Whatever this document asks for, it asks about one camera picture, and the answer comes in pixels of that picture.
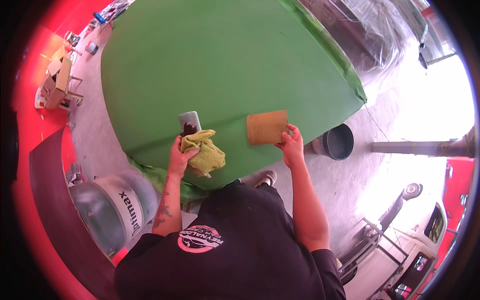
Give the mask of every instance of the shirt logo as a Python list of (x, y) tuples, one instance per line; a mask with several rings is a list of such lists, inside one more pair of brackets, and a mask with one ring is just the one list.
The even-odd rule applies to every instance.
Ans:
[(203, 253), (223, 244), (215, 228), (194, 225), (179, 232), (177, 243), (180, 249), (190, 253)]

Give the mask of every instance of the concrete floor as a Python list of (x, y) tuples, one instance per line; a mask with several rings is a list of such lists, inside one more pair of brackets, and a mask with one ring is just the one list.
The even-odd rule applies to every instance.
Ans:
[[(86, 38), (82, 38), (78, 49), (83, 49), (89, 40), (97, 43), (100, 49), (94, 56), (83, 51), (84, 54), (77, 57), (72, 68), (73, 75), (84, 80), (80, 85), (73, 83), (73, 91), (84, 95), (84, 101), (81, 106), (72, 105), (74, 107), (70, 120), (75, 124), (72, 129), (72, 138), (86, 180), (131, 168), (109, 121), (102, 93), (100, 59), (110, 33), (109, 27), (101, 33), (95, 29)], [(405, 98), (401, 96), (402, 89), (408, 89), (408, 86), (390, 89), (380, 94), (376, 104), (368, 108), (368, 111), (362, 109), (346, 121), (355, 137), (354, 149), (348, 159), (334, 161), (315, 154), (310, 144), (305, 146), (305, 161), (315, 191), (328, 216), (331, 249), (338, 257), (346, 253), (357, 240), (356, 236), (364, 226), (360, 222), (361, 218), (368, 215), (372, 205), (378, 209), (371, 215), (378, 218), (382, 209), (388, 207), (401, 192), (405, 182), (410, 182), (408, 178), (399, 180), (403, 178), (400, 175), (390, 180), (389, 184), (386, 184), (386, 179), (389, 178), (389, 174), (391, 176), (393, 173), (408, 173), (411, 162), (418, 160), (417, 158), (371, 153), (369, 149), (369, 144), (372, 142), (386, 141), (379, 128), (391, 137), (395, 127), (393, 125), (401, 108), (406, 105)], [(392, 158), (396, 158), (398, 162), (395, 168), (390, 164)], [(443, 161), (437, 162), (436, 166), (442, 164), (444, 168)], [(291, 214), (291, 175), (283, 161), (265, 167), (242, 180), (253, 185), (265, 170), (274, 170), (277, 173), (277, 182), (274, 187), (282, 196), (286, 210)], [(191, 214), (182, 216), (184, 227), (195, 219), (195, 215)], [(150, 230), (151, 225), (144, 228), (134, 240), (129, 242), (127, 248), (133, 247), (141, 234)]]

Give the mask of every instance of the black t-shirt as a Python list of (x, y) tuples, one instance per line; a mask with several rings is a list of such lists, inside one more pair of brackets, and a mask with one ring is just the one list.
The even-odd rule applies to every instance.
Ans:
[(119, 263), (121, 299), (345, 299), (330, 250), (295, 240), (276, 190), (234, 182), (180, 232), (144, 234)]

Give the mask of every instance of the hand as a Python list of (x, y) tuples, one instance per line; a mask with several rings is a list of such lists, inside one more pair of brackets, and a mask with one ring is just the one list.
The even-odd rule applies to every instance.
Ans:
[(297, 165), (305, 164), (303, 157), (303, 138), (299, 129), (292, 124), (288, 125), (293, 134), (290, 132), (282, 132), (284, 143), (275, 143), (274, 145), (283, 151), (283, 160), (287, 167), (292, 169)]
[(180, 152), (181, 136), (177, 136), (170, 148), (170, 161), (168, 163), (168, 173), (183, 178), (188, 160), (200, 152), (200, 148), (190, 150), (185, 153)]

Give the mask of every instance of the blue bottle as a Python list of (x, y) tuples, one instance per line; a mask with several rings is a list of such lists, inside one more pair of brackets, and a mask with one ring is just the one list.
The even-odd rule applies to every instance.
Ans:
[(105, 23), (105, 19), (102, 18), (102, 16), (101, 16), (99, 13), (94, 12), (94, 13), (93, 13), (93, 16), (94, 16), (95, 19), (97, 19), (101, 24)]

